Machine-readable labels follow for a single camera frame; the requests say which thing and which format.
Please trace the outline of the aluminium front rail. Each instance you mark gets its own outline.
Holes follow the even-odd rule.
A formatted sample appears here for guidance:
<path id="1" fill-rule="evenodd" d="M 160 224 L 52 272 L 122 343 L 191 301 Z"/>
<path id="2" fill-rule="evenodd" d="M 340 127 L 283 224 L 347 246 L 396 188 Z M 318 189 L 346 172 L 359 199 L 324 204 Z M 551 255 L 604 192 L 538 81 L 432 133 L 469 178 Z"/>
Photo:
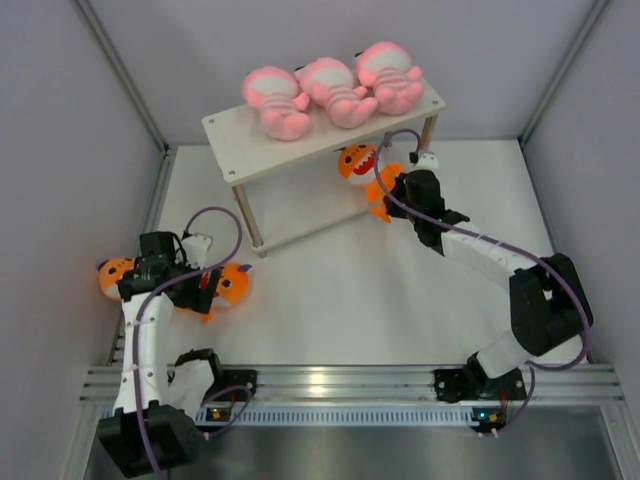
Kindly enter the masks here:
<path id="1" fill-rule="evenodd" d="M 432 365 L 287 366 L 263 365 L 254 383 L 262 402 L 436 401 Z M 534 385 L 533 400 L 543 405 L 599 404 L 625 399 L 614 368 L 583 364 L 561 372 L 522 369 L 525 386 Z"/>

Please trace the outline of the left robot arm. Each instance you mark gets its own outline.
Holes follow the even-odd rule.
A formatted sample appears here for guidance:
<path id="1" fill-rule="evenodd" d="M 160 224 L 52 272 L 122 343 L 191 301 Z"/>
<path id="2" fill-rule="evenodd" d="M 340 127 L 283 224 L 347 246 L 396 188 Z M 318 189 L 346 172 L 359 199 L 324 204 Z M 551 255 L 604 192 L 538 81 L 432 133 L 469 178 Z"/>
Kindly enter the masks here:
<path id="1" fill-rule="evenodd" d="M 225 390 L 212 350 L 181 355 L 174 373 L 165 358 L 174 311 L 210 313 L 219 279 L 218 271 L 204 268 L 211 243 L 202 234 L 151 232 L 141 235 L 137 258 L 114 257 L 98 266 L 101 291 L 121 305 L 125 341 L 116 401 L 97 434 L 128 479 L 194 462 L 200 443 L 195 417 L 204 399 Z"/>

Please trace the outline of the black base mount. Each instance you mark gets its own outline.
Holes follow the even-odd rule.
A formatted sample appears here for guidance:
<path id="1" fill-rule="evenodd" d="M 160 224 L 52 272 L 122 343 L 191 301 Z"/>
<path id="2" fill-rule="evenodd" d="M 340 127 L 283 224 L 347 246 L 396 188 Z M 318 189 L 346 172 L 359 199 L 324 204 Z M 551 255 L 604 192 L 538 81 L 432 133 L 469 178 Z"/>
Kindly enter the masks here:
<path id="1" fill-rule="evenodd" d="M 434 371 L 434 388 L 439 401 L 458 403 L 472 400 L 524 400 L 527 396 L 523 376 L 513 369 L 497 378 L 487 377 L 470 366 Z"/>
<path id="2" fill-rule="evenodd" d="M 257 390 L 258 371 L 253 369 L 227 369 L 214 380 L 207 391 L 206 402 L 243 402 L 248 398 L 242 386 L 255 394 Z"/>

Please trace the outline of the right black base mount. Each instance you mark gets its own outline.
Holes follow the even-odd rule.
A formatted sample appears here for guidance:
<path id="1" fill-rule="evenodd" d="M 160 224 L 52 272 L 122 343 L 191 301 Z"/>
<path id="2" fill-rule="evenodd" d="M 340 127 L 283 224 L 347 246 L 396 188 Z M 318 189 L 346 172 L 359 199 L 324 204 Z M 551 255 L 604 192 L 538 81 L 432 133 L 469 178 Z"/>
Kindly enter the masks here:
<path id="1" fill-rule="evenodd" d="M 439 401 L 458 403 L 472 400 L 524 400 L 527 396 L 523 376 L 513 369 L 497 378 L 487 377 L 470 366 L 434 371 L 434 388 Z"/>

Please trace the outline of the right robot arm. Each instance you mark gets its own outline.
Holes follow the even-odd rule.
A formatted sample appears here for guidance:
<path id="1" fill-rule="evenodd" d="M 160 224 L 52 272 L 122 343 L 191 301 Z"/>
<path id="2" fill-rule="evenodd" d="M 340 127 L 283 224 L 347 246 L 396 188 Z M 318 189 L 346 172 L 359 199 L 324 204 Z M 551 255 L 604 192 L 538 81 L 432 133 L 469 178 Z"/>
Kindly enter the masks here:
<path id="1" fill-rule="evenodd" d="M 537 257 L 481 234 L 467 216 L 446 207 L 431 170 L 399 174 L 385 191 L 384 205 L 389 216 L 411 222 L 425 247 L 484 275 L 508 295 L 507 330 L 462 367 L 435 371 L 439 400 L 521 400 L 521 365 L 573 338 L 589 341 L 593 315 L 568 256 Z"/>

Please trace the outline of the orange shark plush front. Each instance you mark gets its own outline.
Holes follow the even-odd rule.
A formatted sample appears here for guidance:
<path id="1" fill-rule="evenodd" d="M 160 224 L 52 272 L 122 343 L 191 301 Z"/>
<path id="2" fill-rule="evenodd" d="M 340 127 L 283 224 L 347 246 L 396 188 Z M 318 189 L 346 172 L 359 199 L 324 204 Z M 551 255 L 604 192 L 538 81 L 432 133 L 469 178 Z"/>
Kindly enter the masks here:
<path id="1" fill-rule="evenodd" d="M 385 194 L 375 176 L 377 147 L 371 143 L 355 143 L 336 149 L 338 172 L 349 184 L 364 190 L 369 212 L 385 223 L 391 222 L 384 204 Z"/>

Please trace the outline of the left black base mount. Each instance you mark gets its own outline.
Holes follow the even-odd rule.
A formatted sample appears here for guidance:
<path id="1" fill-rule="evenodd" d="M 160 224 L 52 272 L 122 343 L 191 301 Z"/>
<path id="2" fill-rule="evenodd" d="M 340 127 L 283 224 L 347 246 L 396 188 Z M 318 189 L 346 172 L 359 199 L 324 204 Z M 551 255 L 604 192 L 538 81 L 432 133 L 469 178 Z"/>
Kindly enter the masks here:
<path id="1" fill-rule="evenodd" d="M 242 386 L 255 394 L 257 390 L 258 371 L 253 369 L 227 369 L 214 380 L 207 391 L 206 402 L 243 402 L 248 398 Z"/>

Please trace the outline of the orange shark plush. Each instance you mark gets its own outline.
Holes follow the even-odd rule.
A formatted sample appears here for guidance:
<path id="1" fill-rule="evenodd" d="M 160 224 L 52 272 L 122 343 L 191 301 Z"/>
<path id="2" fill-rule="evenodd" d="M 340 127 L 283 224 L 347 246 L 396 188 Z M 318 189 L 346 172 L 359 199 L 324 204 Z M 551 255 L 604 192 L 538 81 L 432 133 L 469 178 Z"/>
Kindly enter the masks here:
<path id="1" fill-rule="evenodd" d="M 211 315 L 201 315 L 192 309 L 193 305 L 175 305 L 185 311 L 197 313 L 202 323 L 212 320 L 218 310 L 229 309 L 241 303 L 250 290 L 251 264 L 230 262 L 220 268 L 221 277 L 217 285 L 217 296 L 213 300 Z"/>
<path id="2" fill-rule="evenodd" d="M 385 194 L 375 176 L 377 147 L 371 143 L 355 143 L 336 149 L 338 172 L 349 184 L 364 190 L 369 212 L 385 223 L 391 222 L 384 204 Z"/>
<path id="3" fill-rule="evenodd" d="M 113 257 L 98 266 L 98 281 L 101 292 L 109 299 L 120 301 L 119 282 L 123 275 L 134 267 L 130 257 Z"/>

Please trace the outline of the white two-tier shelf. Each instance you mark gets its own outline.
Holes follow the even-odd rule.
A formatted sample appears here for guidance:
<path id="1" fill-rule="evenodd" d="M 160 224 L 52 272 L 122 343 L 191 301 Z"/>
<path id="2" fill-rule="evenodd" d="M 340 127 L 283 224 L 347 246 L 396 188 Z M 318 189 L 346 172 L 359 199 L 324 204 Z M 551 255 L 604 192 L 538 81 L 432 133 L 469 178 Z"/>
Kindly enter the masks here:
<path id="1" fill-rule="evenodd" d="M 214 158 L 259 257 L 366 212 L 365 199 L 338 172 L 336 149 L 436 117 L 445 103 L 426 81 L 422 84 L 424 93 L 409 112 L 391 116 L 377 109 L 354 129 L 334 125 L 310 98 L 311 127 L 294 141 L 269 137 L 246 102 L 203 118 Z"/>

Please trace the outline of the pink plush toy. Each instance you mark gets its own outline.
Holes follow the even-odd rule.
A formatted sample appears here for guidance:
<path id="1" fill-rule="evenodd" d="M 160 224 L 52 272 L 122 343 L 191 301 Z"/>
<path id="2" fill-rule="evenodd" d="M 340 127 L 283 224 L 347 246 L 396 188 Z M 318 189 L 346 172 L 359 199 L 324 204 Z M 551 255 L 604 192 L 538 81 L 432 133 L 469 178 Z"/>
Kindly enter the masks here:
<path id="1" fill-rule="evenodd" d="M 294 71 L 301 90 L 325 109 L 331 122 L 343 129 L 364 124 L 378 109 L 378 101 L 357 86 L 354 73 L 341 61 L 321 57 Z"/>
<path id="2" fill-rule="evenodd" d="M 244 79 L 242 95 L 271 138 L 294 141 L 311 127 L 306 113 L 310 97 L 301 90 L 297 79 L 282 68 L 265 66 L 251 71 Z"/>
<path id="3" fill-rule="evenodd" d="M 373 93 L 378 110 L 400 116 L 409 112 L 424 93 L 422 70 L 403 47 L 377 42 L 354 56 L 360 84 Z"/>

